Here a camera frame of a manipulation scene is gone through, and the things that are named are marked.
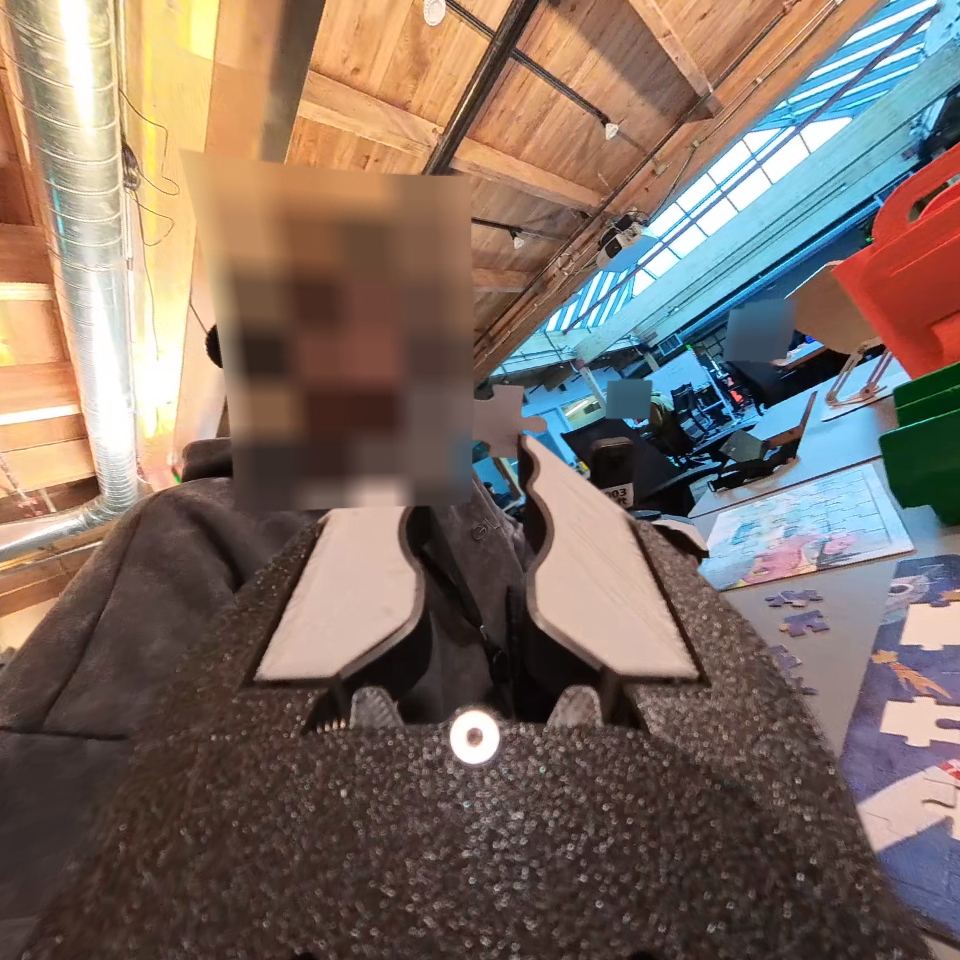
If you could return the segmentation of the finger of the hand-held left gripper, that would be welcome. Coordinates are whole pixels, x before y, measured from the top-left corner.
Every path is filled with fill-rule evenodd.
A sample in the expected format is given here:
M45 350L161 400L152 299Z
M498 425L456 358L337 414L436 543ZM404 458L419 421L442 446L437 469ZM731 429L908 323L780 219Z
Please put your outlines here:
M710 549L696 526L686 518L659 517L658 532L678 551L704 561L710 557Z

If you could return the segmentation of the puzzle pieces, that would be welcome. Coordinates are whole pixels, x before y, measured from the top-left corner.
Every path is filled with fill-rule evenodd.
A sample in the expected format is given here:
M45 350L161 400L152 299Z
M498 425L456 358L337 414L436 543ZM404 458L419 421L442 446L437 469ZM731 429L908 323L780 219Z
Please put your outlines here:
M817 606L824 600L817 590L783 589L766 594L763 599L769 609L783 611L778 630L786 638L799 639L809 634L820 634L830 630L827 619ZM804 697L818 695L818 690L808 685L804 677L798 673L802 662L798 656L788 650L785 643L774 644L769 650L781 675L792 689L797 690Z

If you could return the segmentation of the space puzzle board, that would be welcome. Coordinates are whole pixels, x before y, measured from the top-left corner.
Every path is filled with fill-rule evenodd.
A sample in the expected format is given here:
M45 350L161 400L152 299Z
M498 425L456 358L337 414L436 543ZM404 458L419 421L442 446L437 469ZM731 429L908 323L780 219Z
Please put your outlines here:
M841 754L870 846L931 930L959 935L959 558L896 564Z

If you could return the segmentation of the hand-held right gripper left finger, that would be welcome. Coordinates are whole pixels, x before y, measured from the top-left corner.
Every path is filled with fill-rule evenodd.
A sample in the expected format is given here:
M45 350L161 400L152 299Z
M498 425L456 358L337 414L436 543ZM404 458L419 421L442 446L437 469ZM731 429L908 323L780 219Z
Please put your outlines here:
M411 685L429 661L426 572L415 555L423 509L343 508L317 539L255 668L262 685Z

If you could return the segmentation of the green plastic bin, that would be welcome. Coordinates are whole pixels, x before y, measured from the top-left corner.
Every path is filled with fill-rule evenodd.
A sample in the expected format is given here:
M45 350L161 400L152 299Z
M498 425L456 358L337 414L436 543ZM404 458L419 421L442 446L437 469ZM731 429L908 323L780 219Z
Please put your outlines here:
M901 508L928 506L959 523L959 363L896 387L897 427L879 437L887 482Z

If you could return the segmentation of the silver air duct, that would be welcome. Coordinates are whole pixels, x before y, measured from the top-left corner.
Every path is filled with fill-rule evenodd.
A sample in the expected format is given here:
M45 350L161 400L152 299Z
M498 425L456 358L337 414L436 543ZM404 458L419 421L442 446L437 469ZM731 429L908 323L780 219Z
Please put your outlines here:
M4 524L6 562L119 519L142 488L114 3L2 2L2 25L100 491L78 508Z

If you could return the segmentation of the red plastic bin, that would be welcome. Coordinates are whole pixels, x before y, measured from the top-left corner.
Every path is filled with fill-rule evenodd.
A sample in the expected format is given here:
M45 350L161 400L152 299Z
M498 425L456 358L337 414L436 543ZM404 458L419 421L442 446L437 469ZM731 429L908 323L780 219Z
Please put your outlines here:
M897 186L834 277L911 378L959 360L959 146Z

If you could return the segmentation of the colourful cartoon puzzle board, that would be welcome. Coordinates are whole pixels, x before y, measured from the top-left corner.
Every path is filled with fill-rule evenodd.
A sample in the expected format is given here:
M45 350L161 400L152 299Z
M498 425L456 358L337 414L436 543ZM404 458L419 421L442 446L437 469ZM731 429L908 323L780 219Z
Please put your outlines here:
M720 511L706 546L700 572L719 592L916 550L871 462Z

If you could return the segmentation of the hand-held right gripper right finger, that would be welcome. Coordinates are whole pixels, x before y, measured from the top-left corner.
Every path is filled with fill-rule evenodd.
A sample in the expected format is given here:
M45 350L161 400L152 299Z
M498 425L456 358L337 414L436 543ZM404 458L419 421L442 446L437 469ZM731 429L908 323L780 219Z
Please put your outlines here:
M642 549L634 518L536 438L519 438L526 606L553 642L626 681L700 670Z

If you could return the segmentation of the wooden frame stand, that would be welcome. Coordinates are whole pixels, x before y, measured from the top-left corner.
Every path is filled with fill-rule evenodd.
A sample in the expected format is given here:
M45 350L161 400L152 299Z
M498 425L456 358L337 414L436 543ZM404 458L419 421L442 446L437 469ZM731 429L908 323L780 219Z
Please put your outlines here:
M855 368L863 361L866 354L877 348L882 348L876 365L858 390L847 391L846 388ZM828 389L824 404L829 410L838 410L858 403L872 402L882 390L882 379L889 369L894 357L881 337L872 337L862 341L848 355L844 366L841 367L836 378Z

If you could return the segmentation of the blue jigsaw puzzle piece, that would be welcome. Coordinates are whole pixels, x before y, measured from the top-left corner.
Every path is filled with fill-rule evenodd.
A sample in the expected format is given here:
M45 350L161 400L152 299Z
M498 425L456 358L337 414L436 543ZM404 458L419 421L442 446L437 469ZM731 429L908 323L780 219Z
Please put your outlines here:
M541 415L523 414L523 397L522 386L498 384L489 397L474 398L472 438L489 457L515 459L522 434L540 435L548 430Z

